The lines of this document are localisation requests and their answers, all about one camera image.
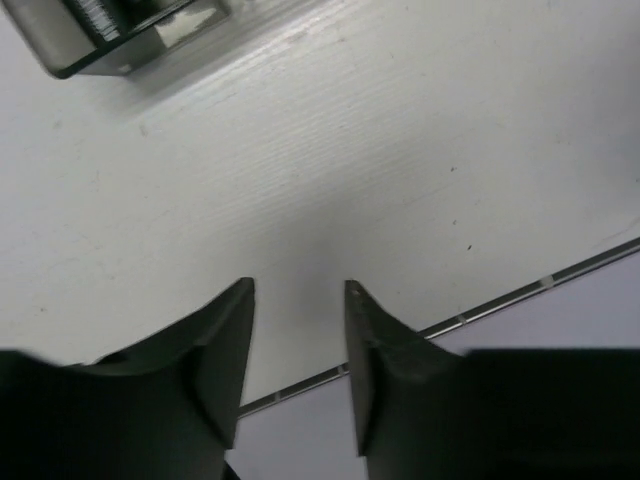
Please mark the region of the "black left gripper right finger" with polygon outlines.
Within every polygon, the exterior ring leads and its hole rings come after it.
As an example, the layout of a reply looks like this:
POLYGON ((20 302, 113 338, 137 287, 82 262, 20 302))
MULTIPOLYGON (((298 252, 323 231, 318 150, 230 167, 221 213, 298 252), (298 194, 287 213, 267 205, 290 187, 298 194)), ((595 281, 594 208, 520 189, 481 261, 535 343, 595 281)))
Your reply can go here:
POLYGON ((344 285, 356 448, 372 479, 635 479, 633 349, 451 353, 344 285))

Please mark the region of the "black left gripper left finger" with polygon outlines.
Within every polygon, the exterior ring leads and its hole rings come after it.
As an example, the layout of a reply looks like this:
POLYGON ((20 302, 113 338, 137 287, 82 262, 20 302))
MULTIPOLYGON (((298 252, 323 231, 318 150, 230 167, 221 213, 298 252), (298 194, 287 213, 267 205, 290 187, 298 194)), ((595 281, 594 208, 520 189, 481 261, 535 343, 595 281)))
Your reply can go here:
POLYGON ((232 479, 255 313, 242 277, 92 364, 1 353, 5 479, 232 479))

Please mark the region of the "orange cap black highlighter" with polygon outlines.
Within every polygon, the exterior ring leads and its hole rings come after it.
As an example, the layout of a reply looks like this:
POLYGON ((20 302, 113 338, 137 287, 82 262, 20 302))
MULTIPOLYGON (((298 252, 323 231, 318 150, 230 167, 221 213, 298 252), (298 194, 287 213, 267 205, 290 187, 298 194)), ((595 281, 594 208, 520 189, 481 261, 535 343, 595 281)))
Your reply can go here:
POLYGON ((63 5, 97 45, 128 35, 140 25, 184 6, 186 1, 67 0, 63 5))

